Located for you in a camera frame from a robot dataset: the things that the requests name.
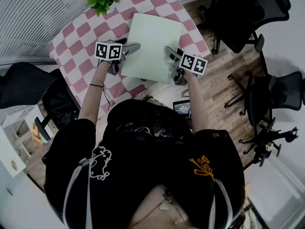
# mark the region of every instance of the hand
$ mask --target hand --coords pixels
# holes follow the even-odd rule
[[[197,78],[196,75],[193,72],[184,70],[184,75],[183,75],[184,79],[188,82],[191,78]]]

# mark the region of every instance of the small screen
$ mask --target small screen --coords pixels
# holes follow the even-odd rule
[[[177,104],[174,106],[174,111],[179,113],[180,115],[189,114],[189,109],[191,108],[190,103]]]

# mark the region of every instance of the black office chair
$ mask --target black office chair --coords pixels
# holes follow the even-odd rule
[[[234,104],[244,99],[244,111],[240,116],[248,113],[251,126],[257,126],[261,120],[270,123],[272,119],[272,109],[287,108],[300,110],[304,100],[305,80],[300,71],[293,72],[283,77],[265,75],[254,78],[251,72],[246,72],[249,76],[247,88],[244,88],[232,75],[228,79],[234,80],[243,95],[233,101],[226,103],[225,108],[230,108]],[[265,118],[269,110],[269,119]]]
[[[271,107],[273,109],[300,110],[305,103],[305,80],[299,71],[283,77],[272,77],[270,81]]]
[[[80,106],[70,92],[59,69],[47,73],[36,66],[19,62],[0,78],[0,109],[35,105],[42,100],[48,115],[35,119],[41,135],[48,141],[45,126],[52,119],[58,129],[78,118]]]
[[[46,141],[51,139],[45,129],[50,120],[60,130],[71,121],[77,120],[81,110],[60,70],[52,71],[51,75],[56,76],[57,80],[50,85],[42,98],[43,106],[48,114],[42,122],[38,117],[35,118],[35,125]]]
[[[13,64],[0,78],[0,109],[37,104],[56,79],[32,64]]]
[[[208,9],[201,5],[198,13],[216,33],[213,54],[218,54],[221,40],[234,53],[239,53],[246,44],[254,44],[260,52],[264,37],[254,35],[254,40],[249,40],[251,34],[264,24],[288,20],[290,8],[289,0],[212,0]]]
[[[260,167],[263,166],[264,161],[266,158],[268,158],[272,152],[272,150],[269,149],[270,145],[272,144],[275,149],[277,149],[276,157],[280,155],[282,145],[278,146],[274,143],[275,140],[280,138],[285,138],[286,142],[291,143],[295,139],[297,139],[299,136],[297,135],[298,129],[295,127],[291,131],[280,133],[279,131],[273,131],[272,127],[275,123],[275,118],[273,118],[272,122],[268,125],[268,127],[265,127],[264,125],[261,125],[262,130],[260,133],[255,136],[253,139],[248,141],[242,141],[239,140],[240,143],[248,144],[252,143],[251,146],[247,151],[244,152],[244,155],[248,154],[250,150],[254,148],[255,156],[253,159],[253,163],[260,163]]]

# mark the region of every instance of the checkered table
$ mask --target checkered table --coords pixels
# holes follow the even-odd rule
[[[87,9],[63,28],[50,42],[50,57],[55,59],[62,75],[77,101],[82,104],[94,75],[97,59],[95,42],[128,37],[134,13],[145,13],[179,21],[184,26],[180,48],[190,54],[206,56],[210,52],[192,19],[178,0],[120,0],[107,15],[97,17]],[[105,90],[117,104],[144,91],[155,82],[126,77],[118,73],[107,74]],[[108,113],[108,103],[102,97],[99,117]]]

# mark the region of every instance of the light green paper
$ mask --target light green paper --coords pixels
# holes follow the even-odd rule
[[[128,43],[141,48],[126,57],[122,75],[170,83],[173,61],[165,54],[165,46],[178,48],[182,25],[169,19],[135,13]]]

